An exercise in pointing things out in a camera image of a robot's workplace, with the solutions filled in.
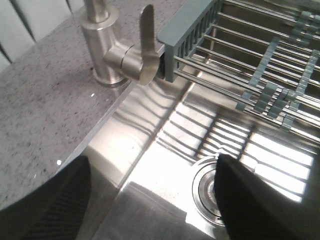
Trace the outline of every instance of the countertop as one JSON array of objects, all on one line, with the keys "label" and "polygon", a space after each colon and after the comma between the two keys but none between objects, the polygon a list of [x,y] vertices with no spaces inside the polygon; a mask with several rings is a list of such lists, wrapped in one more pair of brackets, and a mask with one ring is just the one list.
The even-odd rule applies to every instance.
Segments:
[{"label": "countertop", "polygon": [[[158,33],[185,1],[108,2],[119,10],[123,36],[139,44],[143,6],[154,5]],[[76,158],[135,85],[107,88],[95,81],[80,14],[0,74],[0,209]]]}]

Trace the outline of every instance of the sink drain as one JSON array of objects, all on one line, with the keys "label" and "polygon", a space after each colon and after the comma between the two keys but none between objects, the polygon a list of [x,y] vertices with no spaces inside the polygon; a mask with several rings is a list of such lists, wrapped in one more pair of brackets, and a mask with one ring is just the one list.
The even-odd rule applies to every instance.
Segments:
[{"label": "sink drain", "polygon": [[207,221],[224,226],[214,192],[216,165],[216,158],[210,156],[192,166],[196,172],[192,182],[192,196],[198,212]]}]

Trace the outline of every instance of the kitchen sink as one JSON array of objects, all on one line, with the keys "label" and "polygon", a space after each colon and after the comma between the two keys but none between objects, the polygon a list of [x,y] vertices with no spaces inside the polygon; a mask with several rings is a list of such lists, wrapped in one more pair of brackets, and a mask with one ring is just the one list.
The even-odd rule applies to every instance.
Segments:
[{"label": "kitchen sink", "polygon": [[[223,9],[225,15],[245,13],[232,4]],[[255,14],[245,18],[257,18]],[[235,26],[224,19],[219,24],[223,25],[220,30]],[[260,24],[279,25],[272,19]],[[284,33],[291,27],[279,26]],[[246,27],[239,25],[237,31]],[[217,39],[231,39],[225,32],[211,35],[218,43]],[[266,34],[264,39],[272,38]],[[254,54],[208,43],[202,46],[252,66],[259,64]],[[265,51],[265,46],[251,46],[239,37],[232,38],[232,44]],[[192,58],[216,70],[233,70],[226,70],[219,64],[225,61],[217,62],[204,51],[196,51]],[[190,65],[183,71],[225,90],[243,92]],[[159,74],[147,86],[135,85],[82,153],[90,162],[92,193],[77,239],[228,240],[213,191],[220,153],[242,162],[284,198],[320,211],[319,144],[235,110],[236,99],[182,75],[173,83]],[[244,68],[236,74],[242,75],[246,75]],[[318,92],[316,87],[307,89],[315,97]],[[316,115],[314,120],[319,118],[318,112],[311,113]],[[315,139],[319,136],[319,129],[302,123],[299,127],[310,130]]]}]

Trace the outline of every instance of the faucet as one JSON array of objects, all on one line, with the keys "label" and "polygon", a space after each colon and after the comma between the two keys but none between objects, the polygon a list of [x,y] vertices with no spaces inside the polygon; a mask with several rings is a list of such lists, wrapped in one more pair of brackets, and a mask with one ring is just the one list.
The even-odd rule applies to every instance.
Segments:
[{"label": "faucet", "polygon": [[81,28],[93,62],[96,80],[117,87],[127,79],[147,85],[159,68],[155,51],[154,7],[144,7],[139,20],[140,46],[122,37],[118,10],[105,0],[84,0]]}]

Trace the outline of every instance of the dish drying rack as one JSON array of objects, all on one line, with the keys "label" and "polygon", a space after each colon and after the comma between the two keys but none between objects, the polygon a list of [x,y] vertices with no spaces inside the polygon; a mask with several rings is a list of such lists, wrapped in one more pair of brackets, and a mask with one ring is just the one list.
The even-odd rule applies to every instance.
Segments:
[{"label": "dish drying rack", "polygon": [[166,81],[204,86],[233,100],[233,109],[320,146],[316,12],[279,1],[188,0],[157,37]]}]

